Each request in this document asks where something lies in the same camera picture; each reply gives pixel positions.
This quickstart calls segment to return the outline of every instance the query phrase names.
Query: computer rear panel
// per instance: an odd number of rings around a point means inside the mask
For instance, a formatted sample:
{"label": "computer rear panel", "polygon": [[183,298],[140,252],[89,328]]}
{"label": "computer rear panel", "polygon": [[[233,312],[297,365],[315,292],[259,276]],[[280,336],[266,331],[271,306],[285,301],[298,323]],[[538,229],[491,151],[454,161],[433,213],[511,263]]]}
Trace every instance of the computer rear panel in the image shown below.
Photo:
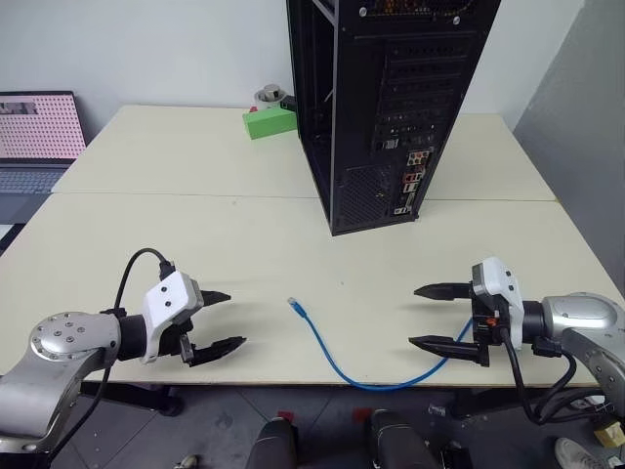
{"label": "computer rear panel", "polygon": [[332,234],[413,221],[498,0],[288,0],[298,126]]}

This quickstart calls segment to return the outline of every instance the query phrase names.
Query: white wall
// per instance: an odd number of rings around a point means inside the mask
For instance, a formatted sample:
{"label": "white wall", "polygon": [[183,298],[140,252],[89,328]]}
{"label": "white wall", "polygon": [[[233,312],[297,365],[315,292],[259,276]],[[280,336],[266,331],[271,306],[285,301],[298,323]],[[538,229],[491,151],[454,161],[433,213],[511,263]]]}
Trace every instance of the white wall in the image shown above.
{"label": "white wall", "polygon": [[[514,127],[582,0],[502,0],[463,110]],[[285,0],[0,0],[0,90],[69,89],[89,136],[126,103],[292,90]]]}

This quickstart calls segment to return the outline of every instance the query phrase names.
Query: laptop screen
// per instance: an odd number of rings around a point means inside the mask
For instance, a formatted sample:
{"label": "laptop screen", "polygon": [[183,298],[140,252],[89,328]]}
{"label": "laptop screen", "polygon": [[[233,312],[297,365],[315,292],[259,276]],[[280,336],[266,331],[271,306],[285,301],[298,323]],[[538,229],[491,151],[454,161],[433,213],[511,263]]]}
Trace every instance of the laptop screen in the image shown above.
{"label": "laptop screen", "polygon": [[83,149],[73,93],[0,93],[0,158],[74,159]]}

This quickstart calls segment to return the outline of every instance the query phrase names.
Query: shoe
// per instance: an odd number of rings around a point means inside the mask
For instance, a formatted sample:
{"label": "shoe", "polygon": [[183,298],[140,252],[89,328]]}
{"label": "shoe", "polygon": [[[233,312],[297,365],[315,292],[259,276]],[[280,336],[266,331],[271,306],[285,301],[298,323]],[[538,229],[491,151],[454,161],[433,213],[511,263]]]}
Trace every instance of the shoe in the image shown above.
{"label": "shoe", "polygon": [[595,456],[568,438],[558,438],[554,451],[562,469],[606,469]]}
{"label": "shoe", "polygon": [[195,469],[197,467],[197,456],[192,454],[174,466],[174,469]]}

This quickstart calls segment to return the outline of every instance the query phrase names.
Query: laptop keyboard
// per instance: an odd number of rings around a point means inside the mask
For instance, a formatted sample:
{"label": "laptop keyboard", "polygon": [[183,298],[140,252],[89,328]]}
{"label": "laptop keyboard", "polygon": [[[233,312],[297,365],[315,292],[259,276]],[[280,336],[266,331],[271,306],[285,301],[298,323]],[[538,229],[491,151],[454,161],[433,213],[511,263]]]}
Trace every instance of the laptop keyboard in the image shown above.
{"label": "laptop keyboard", "polygon": [[0,193],[48,193],[62,171],[0,171]]}

